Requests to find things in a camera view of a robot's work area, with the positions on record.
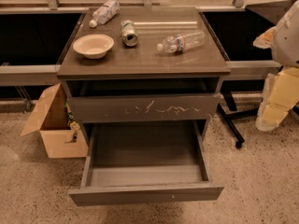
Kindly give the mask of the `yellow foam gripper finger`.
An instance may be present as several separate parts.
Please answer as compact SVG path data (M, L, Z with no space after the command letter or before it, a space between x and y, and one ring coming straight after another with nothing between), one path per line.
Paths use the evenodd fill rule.
M253 46L259 49L271 49L276 27L271 27L253 41Z
M276 129L298 103L298 67L287 66L276 75L268 74L263 86L263 100L255 121L257 129L263 132Z

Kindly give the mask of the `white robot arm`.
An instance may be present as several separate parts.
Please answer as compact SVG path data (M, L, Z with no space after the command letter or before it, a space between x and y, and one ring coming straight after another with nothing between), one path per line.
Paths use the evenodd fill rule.
M271 49L272 59L282 66L276 75L267 75L255 121L258 130L269 132L299 103L299 1L276 26L256 37L253 46Z

